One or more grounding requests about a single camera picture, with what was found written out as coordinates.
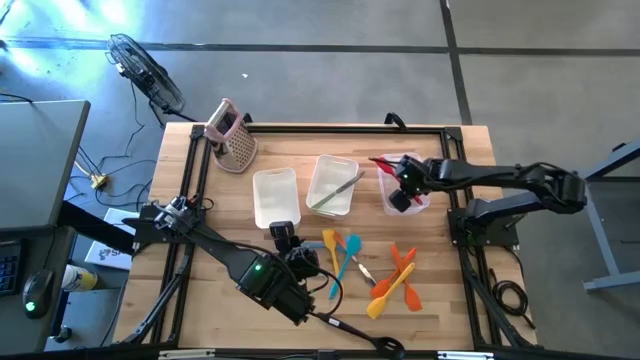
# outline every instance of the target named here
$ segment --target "orange spatula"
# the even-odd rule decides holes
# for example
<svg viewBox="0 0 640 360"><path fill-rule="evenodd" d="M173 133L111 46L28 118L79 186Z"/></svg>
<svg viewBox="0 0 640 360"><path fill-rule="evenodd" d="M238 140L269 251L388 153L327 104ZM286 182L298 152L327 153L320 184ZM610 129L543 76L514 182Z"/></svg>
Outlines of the orange spatula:
<svg viewBox="0 0 640 360"><path fill-rule="evenodd" d="M398 285L400 285L400 283L402 283L404 279L406 279L407 276L411 274L411 272L415 267L416 267L416 264L414 263L409 264L409 266L407 266L404 269L402 274L398 276L398 279L396 280L396 282L394 282L393 285L391 285L391 287L389 288L389 291L387 291L387 293L384 294L384 296L381 296L377 299L373 299L373 301L369 303L369 306L367 306L367 315L369 315L370 318L375 320L378 316L380 316L380 314L382 313L382 310L384 310L385 305L387 305L387 298L389 297L389 295L391 295L391 293L393 293L393 290L395 290L398 287Z"/></svg>
<svg viewBox="0 0 640 360"><path fill-rule="evenodd" d="M409 251L407 256L404 258L405 266L409 264L411 260L413 260L413 257L416 256L416 252L417 252L416 248L413 248ZM391 281L393 281L393 279L396 276L398 276L398 274L400 274L400 270L396 268L391 274L391 276L389 276L388 278L382 281L378 281L378 284L374 286L374 288L371 289L371 291L369 291L369 294L371 295L371 297L375 299L386 294L387 291L389 290L389 286L391 285Z"/></svg>
<svg viewBox="0 0 640 360"><path fill-rule="evenodd" d="M391 255L393 256L393 261L396 263L396 267L402 271L406 267L406 262L402 260L400 257L400 253L398 253L398 247L396 243L391 244ZM420 297L416 292L416 289L412 288L409 284L409 278L404 280L404 302L407 303L409 310L411 311L420 311L422 310L422 303L420 303Z"/></svg>

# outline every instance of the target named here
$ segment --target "keyboard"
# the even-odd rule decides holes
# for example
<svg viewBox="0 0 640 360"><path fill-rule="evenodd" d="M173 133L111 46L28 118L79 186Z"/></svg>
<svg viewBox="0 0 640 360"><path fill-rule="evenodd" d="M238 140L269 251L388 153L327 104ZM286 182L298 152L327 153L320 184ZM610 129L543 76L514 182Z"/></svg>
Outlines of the keyboard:
<svg viewBox="0 0 640 360"><path fill-rule="evenodd" d="M0 296L18 292L22 241L0 241Z"/></svg>

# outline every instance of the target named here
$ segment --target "blue spatula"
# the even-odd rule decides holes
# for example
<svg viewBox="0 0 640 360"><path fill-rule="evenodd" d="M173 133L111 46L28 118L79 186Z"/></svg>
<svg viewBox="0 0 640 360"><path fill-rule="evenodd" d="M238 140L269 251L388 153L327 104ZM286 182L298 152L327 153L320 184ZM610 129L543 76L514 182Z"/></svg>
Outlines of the blue spatula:
<svg viewBox="0 0 640 360"><path fill-rule="evenodd" d="M344 276L344 271L347 270L347 264L349 264L349 259L352 256L358 253L362 248L362 241L360 240L360 236L352 235L347 238L347 256L344 258L344 262L342 263L342 267L340 267L340 272L338 273L338 280L342 281L342 277ZM331 291L329 291L329 299L333 299L338 294L338 283L334 282L331 287Z"/></svg>

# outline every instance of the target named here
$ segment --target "desk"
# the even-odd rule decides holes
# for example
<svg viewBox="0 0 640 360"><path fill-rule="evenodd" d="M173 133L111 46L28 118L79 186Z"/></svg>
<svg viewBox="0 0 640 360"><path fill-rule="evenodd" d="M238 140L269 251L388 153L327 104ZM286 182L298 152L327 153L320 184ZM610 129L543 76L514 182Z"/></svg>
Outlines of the desk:
<svg viewBox="0 0 640 360"><path fill-rule="evenodd" d="M167 203L179 192L192 124L167 125L150 198ZM357 125L378 127L378 125ZM495 163L488 129L484 126L463 126L462 134L469 162ZM253 218L252 176L260 170L292 167L296 170L302 220L298 234L307 240L322 240L321 231L334 228L347 235L357 233L363 240L362 263L376 279L383 279L394 269L389 246L398 244L401 253L417 247L416 270L410 279L422 300L423 310L410 312L397 291L388 301L383 314L371 320L365 314L370 302L369 288L353 266L344 278L345 300L337 317L372 336L393 336L407 349L471 349L472 340L462 286L457 251L451 246L446 223L449 198L433 193L430 206L414 216L390 217L382 208L375 165L369 156L384 153L416 152L426 158L441 157L439 139L429 135L397 134L254 134L259 150L253 164L244 174L234 175L217 168L211 161L205 196L215 201L207 213L207 224L228 239L249 242L274 249L273 241L259 230ZM311 215L305 198L320 154L332 154L358 161L365 176L356 184L351 212L345 220L333 221ZM199 168L201 156L196 155L194 168ZM196 181L192 179L192 189ZM478 198L495 199L500 189L474 188ZM162 277L167 245L149 246L133 261L123 304L114 335L126 337L144 318L155 301ZM523 285L518 264L500 248L487 248L487 259L499 279L509 279ZM321 266L332 269L328 251L319 250ZM313 279L310 286L321 282ZM316 293L317 311L330 309L328 288ZM481 323L487 331L487 315L479 309ZM170 327L173 304L165 317L165 333ZM535 334L522 318L509 318L531 342ZM357 337L310 319L294 326L277 311L265 311L235 289L226 269L204 251L197 249L191 270L180 347L212 348L327 348L371 349Z"/></svg>
<svg viewBox="0 0 640 360"><path fill-rule="evenodd" d="M42 351L52 320L62 320L66 293L60 283L75 230L132 252L131 235L63 201L89 108L84 100L0 104L0 240L26 240L20 293L0 297L0 354ZM49 249L44 266L55 273L52 304L42 318L27 319L22 287L43 267Z"/></svg>

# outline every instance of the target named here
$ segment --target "box grater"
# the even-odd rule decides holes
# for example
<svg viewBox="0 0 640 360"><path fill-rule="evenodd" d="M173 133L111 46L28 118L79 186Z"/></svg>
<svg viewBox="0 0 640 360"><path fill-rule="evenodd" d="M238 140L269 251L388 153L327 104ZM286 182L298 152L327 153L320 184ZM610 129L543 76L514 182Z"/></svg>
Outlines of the box grater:
<svg viewBox="0 0 640 360"><path fill-rule="evenodd" d="M211 141L216 164L232 173L243 172L258 150L258 140L249 134L242 115L229 99L222 99L205 125L204 135Z"/></svg>

